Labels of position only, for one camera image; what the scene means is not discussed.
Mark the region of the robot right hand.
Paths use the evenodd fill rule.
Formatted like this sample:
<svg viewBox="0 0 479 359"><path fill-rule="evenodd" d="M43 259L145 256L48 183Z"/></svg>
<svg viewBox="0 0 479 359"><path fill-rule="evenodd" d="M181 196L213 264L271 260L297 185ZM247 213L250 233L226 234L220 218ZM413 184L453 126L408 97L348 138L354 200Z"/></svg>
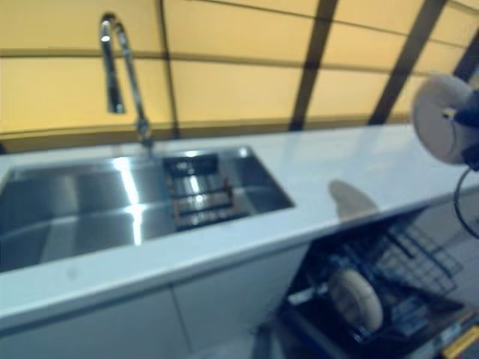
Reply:
<svg viewBox="0 0 479 359"><path fill-rule="evenodd" d="M478 172L478 90L473 90L459 108L449 108L452 145L448 154L452 163L467 165Z"/></svg>

